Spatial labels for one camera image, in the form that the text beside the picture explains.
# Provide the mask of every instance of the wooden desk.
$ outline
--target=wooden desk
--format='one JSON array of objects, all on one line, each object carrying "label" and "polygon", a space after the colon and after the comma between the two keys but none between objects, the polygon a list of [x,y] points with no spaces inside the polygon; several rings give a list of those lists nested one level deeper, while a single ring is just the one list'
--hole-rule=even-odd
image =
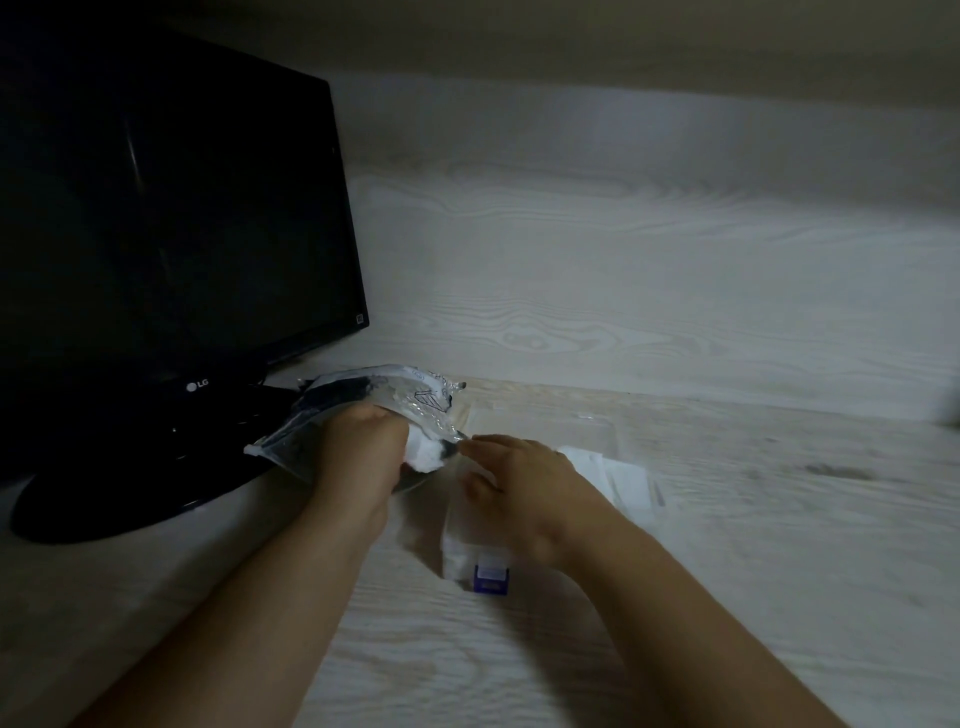
[{"label": "wooden desk", "polygon": [[[960,715],[960,434],[932,425],[473,381],[615,417],[667,501],[659,537],[842,717]],[[443,581],[442,478],[398,496],[298,726],[616,725],[634,699],[589,605],[549,574],[506,597]],[[0,492],[6,521],[16,489]],[[0,532],[0,725],[63,725],[288,522],[273,472],[171,521],[38,546]]]}]

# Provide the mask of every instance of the clear plastic bag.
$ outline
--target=clear plastic bag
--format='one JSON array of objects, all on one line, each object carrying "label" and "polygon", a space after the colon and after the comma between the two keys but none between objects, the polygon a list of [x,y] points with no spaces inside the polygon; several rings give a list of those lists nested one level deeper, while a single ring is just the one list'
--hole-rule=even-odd
[{"label": "clear plastic bag", "polygon": [[301,480],[313,482],[320,425],[339,409],[358,401],[392,410],[419,425],[428,437],[455,444],[463,435],[453,426],[449,411],[453,393],[464,386],[445,376],[399,364],[318,376],[294,402],[286,422],[247,445],[244,452],[265,457]]}]

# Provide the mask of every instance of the right hand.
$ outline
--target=right hand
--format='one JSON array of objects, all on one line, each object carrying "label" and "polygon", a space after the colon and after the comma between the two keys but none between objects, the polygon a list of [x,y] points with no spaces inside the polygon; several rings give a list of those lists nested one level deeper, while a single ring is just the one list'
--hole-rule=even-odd
[{"label": "right hand", "polygon": [[515,553],[565,570],[579,549],[623,519],[560,453],[533,440],[478,435],[460,452],[496,478],[463,478],[467,499]]}]

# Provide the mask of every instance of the monitor stand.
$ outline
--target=monitor stand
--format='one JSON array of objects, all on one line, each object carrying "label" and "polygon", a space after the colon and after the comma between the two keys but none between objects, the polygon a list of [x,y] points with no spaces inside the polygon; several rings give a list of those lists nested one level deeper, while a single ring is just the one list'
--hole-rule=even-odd
[{"label": "monitor stand", "polygon": [[75,544],[196,508],[273,466],[243,447],[274,431],[298,396],[237,385],[99,432],[36,474],[13,508],[11,529],[29,541]]}]

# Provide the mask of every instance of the white wall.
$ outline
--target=white wall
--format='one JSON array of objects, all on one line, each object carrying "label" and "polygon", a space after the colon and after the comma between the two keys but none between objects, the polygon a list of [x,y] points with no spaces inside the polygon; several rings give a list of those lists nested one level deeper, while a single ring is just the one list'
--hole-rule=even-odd
[{"label": "white wall", "polygon": [[323,366],[944,417],[960,112],[298,66],[372,318]]}]

